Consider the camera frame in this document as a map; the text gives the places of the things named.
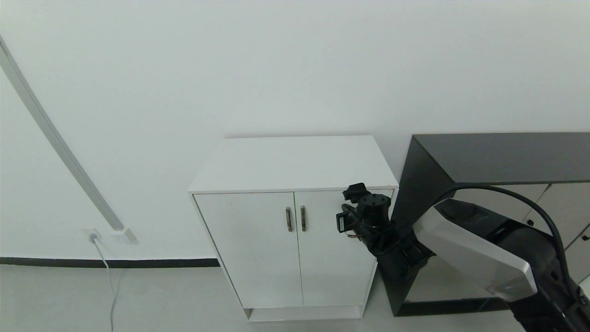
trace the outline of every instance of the gray floor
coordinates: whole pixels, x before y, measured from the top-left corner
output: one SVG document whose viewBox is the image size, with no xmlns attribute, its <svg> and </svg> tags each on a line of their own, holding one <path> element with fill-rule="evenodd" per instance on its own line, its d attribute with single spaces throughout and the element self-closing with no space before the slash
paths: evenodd
<svg viewBox="0 0 590 332">
<path fill-rule="evenodd" d="M 113 270 L 116 332 L 523 331 L 508 311 L 393 318 L 378 276 L 361 320 L 247 323 L 219 268 Z M 104 269 L 0 266 L 1 331 L 110 331 Z"/>
</svg>

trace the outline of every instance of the cabinet top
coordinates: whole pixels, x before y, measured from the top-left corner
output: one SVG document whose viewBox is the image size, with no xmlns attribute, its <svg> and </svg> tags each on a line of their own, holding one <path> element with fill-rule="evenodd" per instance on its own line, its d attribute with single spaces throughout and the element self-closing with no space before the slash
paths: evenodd
<svg viewBox="0 0 590 332">
<path fill-rule="evenodd" d="M 398 188 L 373 136 L 223 139 L 191 194 Z"/>
<path fill-rule="evenodd" d="M 414 135 L 456 183 L 590 181 L 590 133 Z"/>
</svg>

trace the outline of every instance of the black baseboard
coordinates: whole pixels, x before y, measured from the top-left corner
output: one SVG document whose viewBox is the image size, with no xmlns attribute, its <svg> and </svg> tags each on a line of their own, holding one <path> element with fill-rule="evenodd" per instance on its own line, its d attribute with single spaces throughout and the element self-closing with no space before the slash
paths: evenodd
<svg viewBox="0 0 590 332">
<path fill-rule="evenodd" d="M 147 259 L 142 261 L 107 261 L 113 269 L 150 268 L 212 268 L 219 266 L 217 258 L 203 259 Z M 99 259 L 46 259 L 0 257 L 0 265 L 51 266 L 58 268 L 104 268 Z"/>
<path fill-rule="evenodd" d="M 484 313 L 508 310 L 500 298 L 470 298 L 464 300 L 404 302 L 396 317 Z"/>
</svg>

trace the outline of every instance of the black cabinet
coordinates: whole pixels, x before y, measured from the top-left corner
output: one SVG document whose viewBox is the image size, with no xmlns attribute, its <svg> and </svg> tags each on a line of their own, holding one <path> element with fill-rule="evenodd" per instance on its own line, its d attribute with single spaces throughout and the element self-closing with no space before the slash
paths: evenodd
<svg viewBox="0 0 590 332">
<path fill-rule="evenodd" d="M 590 274 L 582 261 L 590 240 L 581 236 L 590 223 L 590 133 L 414 135 L 394 217 L 416 222 L 455 184 L 497 185 L 537 201 L 562 234 L 572 277 L 579 282 Z M 454 197 L 549 232 L 536 212 L 511 197 L 484 190 L 462 190 Z M 394 277 L 395 267 L 385 259 L 379 263 L 394 315 L 506 308 L 437 257 L 410 280 Z"/>
</svg>

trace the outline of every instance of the silver panel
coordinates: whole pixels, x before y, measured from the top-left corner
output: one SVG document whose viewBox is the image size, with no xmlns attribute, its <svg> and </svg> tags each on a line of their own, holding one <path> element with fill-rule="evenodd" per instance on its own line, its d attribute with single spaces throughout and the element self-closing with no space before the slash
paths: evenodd
<svg viewBox="0 0 590 332">
<path fill-rule="evenodd" d="M 448 221 L 434 207 L 414 224 L 414 232 L 441 259 L 507 302 L 537 293 L 525 260 Z"/>
<path fill-rule="evenodd" d="M 122 230 L 124 228 L 123 223 L 107 204 L 106 200 L 104 200 L 99 190 L 96 189 L 88 174 L 86 174 L 68 145 L 62 139 L 57 128 L 55 128 L 51 119 L 43 109 L 43 106 L 41 106 L 41 103 L 31 90 L 31 86 L 29 86 L 27 80 L 25 80 L 25 77 L 22 75 L 21 70 L 18 68 L 16 61 L 8 51 L 8 47 L 1 36 L 0 48 L 0 67 L 4 70 L 4 73 L 8 77 L 10 83 L 12 83 L 14 90 L 16 90 L 18 96 L 29 110 L 33 119 L 35 119 L 35 122 L 51 146 L 111 227 L 114 230 Z"/>
</svg>

